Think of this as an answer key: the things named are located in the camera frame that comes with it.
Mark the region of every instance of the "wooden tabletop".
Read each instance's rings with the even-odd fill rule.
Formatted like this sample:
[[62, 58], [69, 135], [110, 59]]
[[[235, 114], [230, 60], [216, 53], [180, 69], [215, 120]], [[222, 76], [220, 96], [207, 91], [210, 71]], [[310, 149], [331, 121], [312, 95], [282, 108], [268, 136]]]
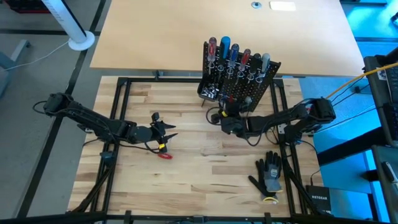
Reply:
[[269, 1], [113, 0], [92, 68], [201, 71], [203, 43], [230, 36], [241, 52], [270, 53], [279, 74], [357, 76], [363, 58], [339, 0], [291, 0], [296, 11]]
[[[105, 116], [111, 111], [117, 79], [101, 79], [94, 110]], [[299, 82], [296, 79], [284, 81], [288, 104], [293, 106], [302, 99]], [[201, 108], [197, 86], [197, 83], [132, 84], [126, 120], [148, 126], [151, 114], [158, 111], [162, 120], [176, 125], [175, 129], [167, 130], [167, 134], [178, 133], [168, 143], [169, 153], [174, 158], [161, 159], [147, 151], [121, 147], [109, 214], [132, 210], [134, 215], [261, 217], [264, 212], [270, 212], [273, 217], [289, 217], [283, 174], [279, 180], [284, 192], [277, 194], [278, 204], [262, 202], [260, 192], [248, 181], [248, 175], [257, 178], [255, 161], [263, 158], [267, 151], [280, 152], [279, 147], [266, 138], [262, 138], [257, 147], [251, 147], [245, 140], [223, 133], [219, 126], [208, 124], [205, 112], [215, 104], [205, 103]], [[267, 90], [253, 115], [271, 113], [271, 94]], [[89, 134], [86, 140], [94, 138]], [[272, 133], [269, 138], [274, 141]], [[75, 208], [94, 186], [102, 148], [103, 143], [98, 141], [83, 148], [68, 209]], [[310, 175], [319, 169], [317, 156], [306, 144], [297, 146], [297, 153], [306, 185], [310, 183]], [[314, 175], [314, 183], [322, 185], [319, 173]], [[294, 185], [293, 191], [299, 212]]]

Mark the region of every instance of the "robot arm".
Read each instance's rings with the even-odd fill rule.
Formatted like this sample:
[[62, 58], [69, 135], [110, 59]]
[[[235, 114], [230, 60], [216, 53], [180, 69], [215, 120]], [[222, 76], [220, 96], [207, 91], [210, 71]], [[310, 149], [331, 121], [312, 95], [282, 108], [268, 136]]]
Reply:
[[137, 126], [132, 121], [109, 119], [73, 100], [72, 96], [63, 93], [51, 94], [43, 106], [48, 116], [66, 116], [78, 123], [84, 131], [93, 130], [98, 139], [106, 142], [126, 141], [130, 144], [157, 141], [160, 153], [167, 152], [166, 143], [176, 134], [165, 136], [165, 130], [175, 128], [159, 120], [159, 114], [152, 115], [150, 128]]
[[248, 139], [259, 136], [269, 128], [299, 120], [296, 124], [288, 124], [284, 127], [286, 143], [294, 143], [302, 137], [302, 133], [317, 130], [320, 124], [327, 124], [336, 118], [335, 111], [329, 100], [324, 98], [311, 99], [305, 103], [299, 103], [294, 107], [269, 116], [241, 117], [242, 108], [236, 106], [236, 102], [225, 102], [223, 108], [211, 117], [212, 123], [221, 123], [221, 130], [227, 134], [235, 134], [239, 138]]

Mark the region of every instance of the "gray glove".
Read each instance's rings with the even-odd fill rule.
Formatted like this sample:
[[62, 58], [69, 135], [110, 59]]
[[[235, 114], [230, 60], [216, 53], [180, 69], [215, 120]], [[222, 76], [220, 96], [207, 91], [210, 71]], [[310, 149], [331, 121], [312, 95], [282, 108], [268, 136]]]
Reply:
[[279, 183], [280, 172], [282, 171], [282, 160], [278, 153], [269, 151], [266, 153], [266, 164], [264, 169], [264, 182], [269, 192], [281, 192]]

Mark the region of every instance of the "black glove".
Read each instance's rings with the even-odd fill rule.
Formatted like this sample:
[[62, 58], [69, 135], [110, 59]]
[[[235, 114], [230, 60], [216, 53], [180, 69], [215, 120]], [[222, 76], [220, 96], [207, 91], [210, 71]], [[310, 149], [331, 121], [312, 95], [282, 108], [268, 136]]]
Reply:
[[282, 171], [282, 160], [278, 153], [269, 151], [266, 153], [266, 167], [264, 169], [264, 182], [269, 192], [281, 192], [279, 183], [280, 172]]
[[254, 184], [254, 186], [256, 186], [257, 189], [261, 192], [262, 194], [261, 198], [263, 201], [272, 200], [275, 202], [279, 202], [275, 192], [267, 191], [267, 187], [264, 182], [264, 171], [265, 171], [264, 160], [260, 159], [260, 161], [256, 161], [256, 167], [257, 167], [259, 180], [257, 181], [253, 176], [250, 175], [248, 177], [250, 182], [252, 182], [252, 184]]

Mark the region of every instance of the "black pegboard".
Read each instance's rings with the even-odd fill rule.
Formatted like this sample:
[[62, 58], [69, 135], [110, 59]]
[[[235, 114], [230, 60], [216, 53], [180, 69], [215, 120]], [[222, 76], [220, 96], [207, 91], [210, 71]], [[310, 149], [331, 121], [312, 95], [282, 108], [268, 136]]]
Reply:
[[[243, 72], [244, 76], [242, 78], [239, 78], [238, 83], [236, 83], [237, 74], [239, 72], [238, 67], [240, 65], [243, 53], [240, 52], [238, 54], [233, 74], [230, 75], [229, 78], [226, 72], [227, 71], [226, 64], [229, 62], [227, 58], [224, 70], [221, 72], [221, 78], [218, 79], [219, 71], [217, 70], [217, 66], [219, 65], [218, 59], [220, 57], [220, 47], [217, 46], [216, 60], [214, 62], [215, 66], [214, 68], [211, 69], [211, 74], [209, 74], [209, 68], [208, 68], [209, 62], [207, 61], [207, 54], [208, 54], [207, 48], [208, 48], [208, 43], [205, 42], [203, 44], [203, 76], [202, 76], [202, 81], [198, 87], [199, 97], [211, 101], [220, 101], [222, 98], [229, 98], [232, 95], [234, 100], [243, 102], [247, 96], [250, 96], [252, 98], [252, 103], [249, 107], [249, 111], [253, 112], [256, 109], [258, 103], [260, 102], [263, 94], [266, 92], [269, 84], [272, 82], [272, 79], [275, 77], [281, 63], [273, 61], [270, 62], [266, 75], [262, 79], [262, 83], [260, 85], [256, 81], [260, 69], [257, 69], [257, 73], [255, 74], [254, 79], [248, 83], [249, 80], [247, 79], [247, 77], [249, 75], [250, 64], [252, 60], [257, 60], [252, 56], [254, 55], [254, 53], [252, 53], [252, 55], [248, 60], [248, 63], [246, 64], [246, 69]], [[207, 86], [209, 83], [214, 83], [219, 89], [219, 93], [213, 99], [205, 97], [200, 94], [201, 89], [204, 86]]]

